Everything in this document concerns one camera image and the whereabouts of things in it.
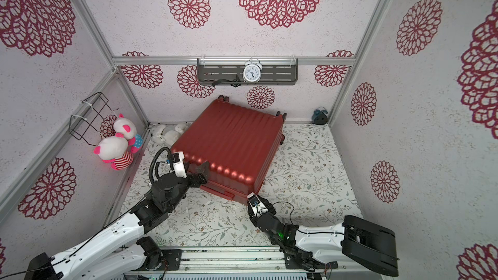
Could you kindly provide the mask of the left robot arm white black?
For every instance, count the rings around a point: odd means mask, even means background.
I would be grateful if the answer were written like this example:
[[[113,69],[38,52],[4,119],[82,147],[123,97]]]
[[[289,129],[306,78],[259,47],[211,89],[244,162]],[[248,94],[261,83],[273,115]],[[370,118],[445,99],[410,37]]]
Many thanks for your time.
[[[49,256],[33,258],[25,279],[110,279],[138,268],[162,264],[162,251],[147,236],[165,222],[190,188],[207,184],[210,164],[193,172],[182,152],[161,148],[149,168],[151,188],[131,209],[86,241]]]

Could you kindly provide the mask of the red hard-shell suitcase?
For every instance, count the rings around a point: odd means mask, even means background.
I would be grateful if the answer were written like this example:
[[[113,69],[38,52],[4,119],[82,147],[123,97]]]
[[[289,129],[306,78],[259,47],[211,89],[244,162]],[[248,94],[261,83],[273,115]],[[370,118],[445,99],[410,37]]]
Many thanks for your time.
[[[232,104],[219,96],[197,117],[172,146],[182,152],[193,172],[208,165],[207,184],[201,188],[215,196],[247,203],[259,193],[278,147],[285,136],[286,114],[266,114]]]

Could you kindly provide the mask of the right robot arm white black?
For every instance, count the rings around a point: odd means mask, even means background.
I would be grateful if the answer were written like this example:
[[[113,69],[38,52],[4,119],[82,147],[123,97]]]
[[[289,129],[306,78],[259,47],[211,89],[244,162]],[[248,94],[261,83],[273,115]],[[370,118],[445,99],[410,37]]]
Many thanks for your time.
[[[391,229],[352,215],[334,226],[285,224],[276,217],[273,204],[255,193],[247,196],[247,205],[253,225],[280,248],[294,269],[335,269],[347,257],[377,274],[399,276],[396,235]]]

